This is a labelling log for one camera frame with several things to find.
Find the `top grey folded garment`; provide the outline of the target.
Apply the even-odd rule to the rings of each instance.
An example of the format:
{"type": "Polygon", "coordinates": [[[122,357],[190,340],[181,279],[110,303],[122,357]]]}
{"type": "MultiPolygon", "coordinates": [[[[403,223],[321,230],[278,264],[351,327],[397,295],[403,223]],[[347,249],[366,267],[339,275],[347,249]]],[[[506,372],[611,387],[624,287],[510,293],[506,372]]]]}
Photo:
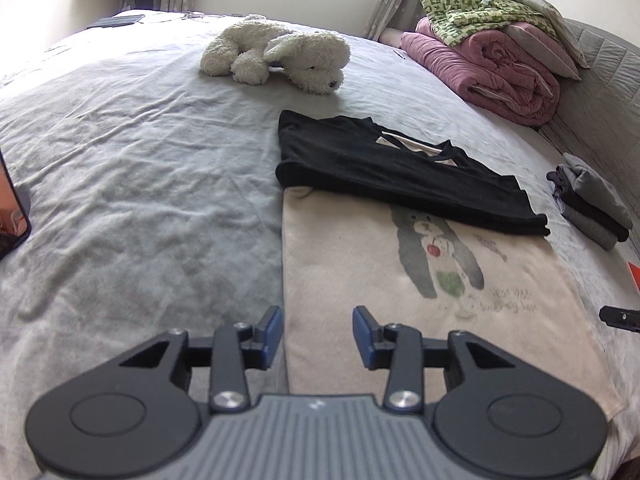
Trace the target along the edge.
{"type": "Polygon", "coordinates": [[[634,226],[631,214],[615,186],[579,157],[564,153],[563,158],[572,190],[586,203],[607,214],[626,230],[631,230],[634,226]]]}

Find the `grey pink pillow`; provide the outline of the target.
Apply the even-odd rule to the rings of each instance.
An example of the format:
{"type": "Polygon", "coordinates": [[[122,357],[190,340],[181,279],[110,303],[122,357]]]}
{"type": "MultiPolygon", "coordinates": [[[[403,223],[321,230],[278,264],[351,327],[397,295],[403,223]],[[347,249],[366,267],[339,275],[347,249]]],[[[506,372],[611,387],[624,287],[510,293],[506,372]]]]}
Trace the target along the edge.
{"type": "Polygon", "coordinates": [[[526,22],[515,22],[502,31],[551,73],[580,81],[578,68],[589,70],[584,52],[555,6],[547,0],[515,0],[540,13],[551,23],[554,37],[526,22]]]}

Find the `black folded garment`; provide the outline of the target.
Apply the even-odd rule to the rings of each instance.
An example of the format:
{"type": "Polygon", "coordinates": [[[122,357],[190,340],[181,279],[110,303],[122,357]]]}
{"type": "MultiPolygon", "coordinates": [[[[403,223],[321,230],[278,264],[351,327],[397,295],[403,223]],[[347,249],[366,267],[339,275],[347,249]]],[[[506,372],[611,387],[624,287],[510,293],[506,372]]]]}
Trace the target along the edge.
{"type": "Polygon", "coordinates": [[[618,242],[626,242],[626,240],[628,240],[630,230],[626,230],[615,220],[612,220],[607,214],[600,211],[595,206],[591,206],[586,203],[580,196],[578,196],[570,187],[570,181],[568,180],[568,177],[564,176],[560,167],[556,167],[555,170],[549,171],[546,178],[553,184],[553,197],[560,202],[560,205],[564,203],[565,205],[579,211],[581,214],[596,220],[601,226],[604,226],[614,233],[618,242]]]}

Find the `grey padded headboard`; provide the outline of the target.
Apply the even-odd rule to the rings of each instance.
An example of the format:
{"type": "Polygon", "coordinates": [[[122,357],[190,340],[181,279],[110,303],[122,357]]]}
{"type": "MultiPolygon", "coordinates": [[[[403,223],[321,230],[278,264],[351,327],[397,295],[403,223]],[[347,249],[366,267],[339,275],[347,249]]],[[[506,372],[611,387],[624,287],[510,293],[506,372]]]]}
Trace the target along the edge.
{"type": "Polygon", "coordinates": [[[570,20],[589,67],[561,81],[561,99],[542,134],[615,186],[639,214],[639,48],[606,30],[570,20]]]}

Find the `green patterned blanket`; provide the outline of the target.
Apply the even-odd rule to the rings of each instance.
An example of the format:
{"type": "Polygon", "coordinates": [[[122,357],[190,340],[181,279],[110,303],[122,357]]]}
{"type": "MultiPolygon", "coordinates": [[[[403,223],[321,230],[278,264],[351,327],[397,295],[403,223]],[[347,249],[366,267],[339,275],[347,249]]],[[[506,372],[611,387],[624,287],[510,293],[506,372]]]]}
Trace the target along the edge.
{"type": "Polygon", "coordinates": [[[420,0],[435,36],[447,46],[460,44],[476,32],[528,23],[552,32],[548,20],[516,0],[420,0]]]}

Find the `white plush dog toy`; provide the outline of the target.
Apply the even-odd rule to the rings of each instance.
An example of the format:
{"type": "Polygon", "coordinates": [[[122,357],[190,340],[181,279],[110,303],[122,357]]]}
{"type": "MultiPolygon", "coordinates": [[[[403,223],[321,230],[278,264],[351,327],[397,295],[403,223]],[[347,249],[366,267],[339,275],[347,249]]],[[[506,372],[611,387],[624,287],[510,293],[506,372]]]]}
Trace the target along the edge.
{"type": "Polygon", "coordinates": [[[335,32],[296,32],[249,15],[210,42],[200,70],[250,86],[265,84],[274,70],[280,70],[299,90],[325,96],[341,87],[349,60],[349,44],[335,32]]]}

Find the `grey bed sheet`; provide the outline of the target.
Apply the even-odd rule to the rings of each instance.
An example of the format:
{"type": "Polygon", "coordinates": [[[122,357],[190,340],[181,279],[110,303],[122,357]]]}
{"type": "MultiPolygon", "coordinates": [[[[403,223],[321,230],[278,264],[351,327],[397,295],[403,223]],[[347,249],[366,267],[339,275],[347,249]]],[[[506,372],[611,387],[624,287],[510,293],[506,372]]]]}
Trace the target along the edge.
{"type": "Polygon", "coordinates": [[[38,468],[24,438],[48,390],[165,330],[195,336],[284,305],[285,110],[369,118],[450,142],[518,180],[574,278],[623,409],[596,476],[639,445],[639,338],[601,307],[638,307],[628,246],[604,252],[560,215],[546,173],[560,153],[535,130],[469,106],[408,56],[350,38],[342,88],[310,96],[281,76],[251,87],[200,70],[228,16],[151,13],[34,56],[1,83],[1,151],[29,196],[32,232],[1,263],[1,474],[38,468]]]}

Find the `bottom grey folded garment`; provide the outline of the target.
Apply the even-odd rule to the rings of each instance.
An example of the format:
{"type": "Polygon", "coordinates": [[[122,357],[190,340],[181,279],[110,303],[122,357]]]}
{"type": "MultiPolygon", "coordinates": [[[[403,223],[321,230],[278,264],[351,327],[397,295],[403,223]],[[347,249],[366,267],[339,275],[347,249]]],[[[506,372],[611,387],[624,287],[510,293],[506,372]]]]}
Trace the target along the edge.
{"type": "Polygon", "coordinates": [[[582,232],[590,240],[593,240],[607,252],[612,250],[617,244],[617,237],[604,226],[601,226],[596,220],[593,220],[570,206],[562,203],[560,206],[562,216],[573,226],[582,232]]]}

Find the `pink folded quilt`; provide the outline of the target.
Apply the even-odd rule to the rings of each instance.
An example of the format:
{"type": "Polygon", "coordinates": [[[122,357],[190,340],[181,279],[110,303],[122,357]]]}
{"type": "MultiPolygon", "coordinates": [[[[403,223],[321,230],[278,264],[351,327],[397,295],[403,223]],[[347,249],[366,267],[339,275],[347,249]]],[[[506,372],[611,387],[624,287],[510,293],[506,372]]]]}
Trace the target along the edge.
{"type": "Polygon", "coordinates": [[[500,30],[474,32],[449,47],[424,18],[414,32],[401,34],[400,47],[465,102],[511,122],[538,127],[558,107],[559,81],[500,30]]]}

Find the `black and cream raglan sweatshirt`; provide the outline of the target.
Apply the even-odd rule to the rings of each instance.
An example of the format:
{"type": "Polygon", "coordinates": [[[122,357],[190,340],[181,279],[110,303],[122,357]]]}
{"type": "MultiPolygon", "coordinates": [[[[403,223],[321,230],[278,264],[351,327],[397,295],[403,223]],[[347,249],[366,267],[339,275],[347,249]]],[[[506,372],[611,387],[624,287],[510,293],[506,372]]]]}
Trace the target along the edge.
{"type": "Polygon", "coordinates": [[[442,338],[467,330],[624,406],[577,287],[511,176],[369,118],[280,115],[285,356],[295,393],[381,393],[352,310],[442,338]]]}

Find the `grey folded garment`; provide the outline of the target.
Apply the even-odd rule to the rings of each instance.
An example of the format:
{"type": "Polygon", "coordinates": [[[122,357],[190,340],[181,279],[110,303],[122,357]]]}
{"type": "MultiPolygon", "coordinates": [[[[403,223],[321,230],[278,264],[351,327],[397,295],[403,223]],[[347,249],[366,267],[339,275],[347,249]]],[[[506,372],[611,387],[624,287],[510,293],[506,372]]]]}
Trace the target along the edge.
{"type": "Polygon", "coordinates": [[[607,252],[612,250],[617,244],[617,237],[604,226],[601,226],[596,220],[593,220],[570,206],[562,203],[560,206],[562,216],[573,226],[582,232],[590,240],[593,240],[607,252]]]}
{"type": "Polygon", "coordinates": [[[586,203],[607,214],[626,230],[631,230],[634,226],[631,214],[615,186],[579,157],[564,153],[563,158],[572,190],[586,203]]]}

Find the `orange red object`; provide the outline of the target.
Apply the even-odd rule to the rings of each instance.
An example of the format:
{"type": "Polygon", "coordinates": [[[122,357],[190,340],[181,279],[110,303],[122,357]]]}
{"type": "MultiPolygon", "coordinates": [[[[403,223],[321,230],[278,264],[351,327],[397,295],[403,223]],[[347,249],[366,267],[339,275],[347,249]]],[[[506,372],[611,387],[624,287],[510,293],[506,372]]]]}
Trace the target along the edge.
{"type": "Polygon", "coordinates": [[[640,292],[640,266],[637,266],[636,264],[634,264],[632,262],[628,262],[627,263],[627,268],[629,270],[629,273],[630,273],[632,279],[634,280],[634,284],[636,285],[636,289],[638,289],[638,291],[640,292]]]}

